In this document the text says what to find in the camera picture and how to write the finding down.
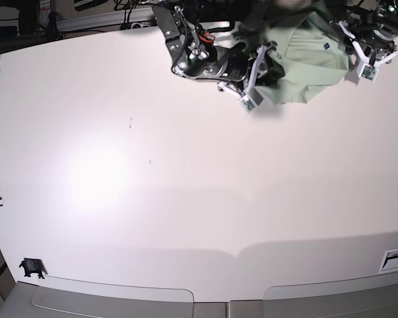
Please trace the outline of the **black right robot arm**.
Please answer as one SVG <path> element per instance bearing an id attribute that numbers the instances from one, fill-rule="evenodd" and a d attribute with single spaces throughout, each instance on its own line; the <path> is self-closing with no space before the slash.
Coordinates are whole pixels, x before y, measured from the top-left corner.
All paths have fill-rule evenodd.
<path id="1" fill-rule="evenodd" d="M 272 54 L 278 47 L 255 26 L 247 29 L 209 1 L 153 1 L 153 14 L 179 77 L 216 82 L 238 98 L 277 83 L 285 71 Z"/>

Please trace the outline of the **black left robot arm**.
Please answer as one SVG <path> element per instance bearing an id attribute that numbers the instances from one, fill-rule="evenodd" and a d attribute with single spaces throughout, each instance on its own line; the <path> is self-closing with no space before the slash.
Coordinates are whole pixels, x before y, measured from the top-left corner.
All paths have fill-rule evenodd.
<path id="1" fill-rule="evenodd" d="M 398 58 L 398 1 L 345 1 L 335 27 L 363 68 L 378 70 Z"/>

